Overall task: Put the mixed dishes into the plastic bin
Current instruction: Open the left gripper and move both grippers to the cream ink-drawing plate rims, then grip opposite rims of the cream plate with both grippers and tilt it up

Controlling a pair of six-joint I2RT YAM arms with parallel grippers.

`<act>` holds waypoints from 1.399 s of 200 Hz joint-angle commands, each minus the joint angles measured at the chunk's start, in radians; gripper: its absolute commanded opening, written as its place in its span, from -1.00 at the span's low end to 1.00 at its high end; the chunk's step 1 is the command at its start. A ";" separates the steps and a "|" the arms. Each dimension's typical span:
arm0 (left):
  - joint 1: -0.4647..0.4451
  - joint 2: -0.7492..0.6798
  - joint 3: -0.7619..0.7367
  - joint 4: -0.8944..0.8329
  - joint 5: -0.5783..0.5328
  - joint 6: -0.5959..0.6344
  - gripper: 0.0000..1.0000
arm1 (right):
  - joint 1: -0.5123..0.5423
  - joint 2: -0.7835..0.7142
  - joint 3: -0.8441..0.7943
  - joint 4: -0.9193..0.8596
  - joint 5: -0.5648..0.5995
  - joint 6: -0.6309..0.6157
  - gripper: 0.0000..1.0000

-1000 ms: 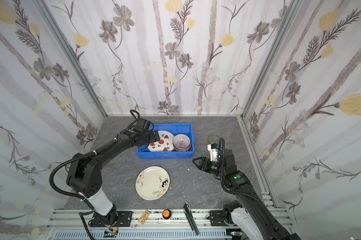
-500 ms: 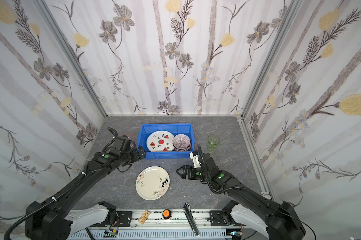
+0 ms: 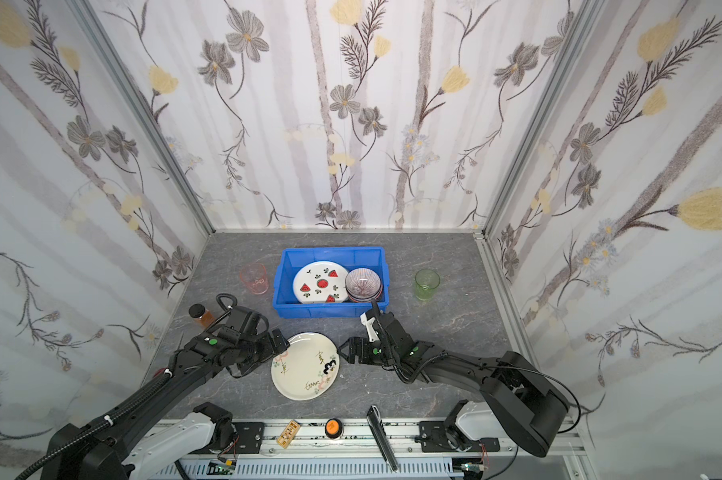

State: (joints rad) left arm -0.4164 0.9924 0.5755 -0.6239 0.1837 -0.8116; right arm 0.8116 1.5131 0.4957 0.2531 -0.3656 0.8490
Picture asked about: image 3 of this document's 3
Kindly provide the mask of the pink glass small plate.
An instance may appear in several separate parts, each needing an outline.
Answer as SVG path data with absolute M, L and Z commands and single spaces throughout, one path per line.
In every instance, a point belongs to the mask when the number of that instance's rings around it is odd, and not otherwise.
M 369 268 L 350 271 L 345 278 L 345 287 L 349 299 L 357 303 L 377 300 L 384 290 L 381 277 Z

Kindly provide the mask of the watermelon pattern plate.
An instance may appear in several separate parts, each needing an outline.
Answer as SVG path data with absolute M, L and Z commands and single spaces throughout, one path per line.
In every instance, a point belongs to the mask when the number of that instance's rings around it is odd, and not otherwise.
M 302 304 L 343 303 L 349 298 L 348 270 L 331 261 L 312 262 L 298 271 L 293 291 Z

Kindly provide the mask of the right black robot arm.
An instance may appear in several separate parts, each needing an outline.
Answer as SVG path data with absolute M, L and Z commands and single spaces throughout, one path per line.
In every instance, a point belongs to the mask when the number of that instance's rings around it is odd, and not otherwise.
M 537 370 L 525 357 L 508 351 L 500 357 L 476 357 L 414 339 L 391 312 L 374 306 L 362 315 L 364 337 L 351 337 L 339 348 L 351 364 L 393 371 L 405 384 L 441 383 L 483 398 L 508 437 L 527 453 L 548 455 L 571 404 L 563 385 Z

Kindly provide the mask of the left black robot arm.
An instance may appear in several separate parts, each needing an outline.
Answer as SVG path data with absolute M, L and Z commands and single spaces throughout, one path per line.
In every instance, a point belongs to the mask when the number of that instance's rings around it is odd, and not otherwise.
M 22 471 L 28 479 L 135 479 L 127 458 L 139 441 L 194 390 L 223 370 L 242 377 L 284 353 L 289 342 L 278 330 L 258 326 L 268 320 L 256 311 L 231 307 L 218 323 L 176 350 L 163 372 L 134 394 L 83 427 L 58 430 L 46 454 Z

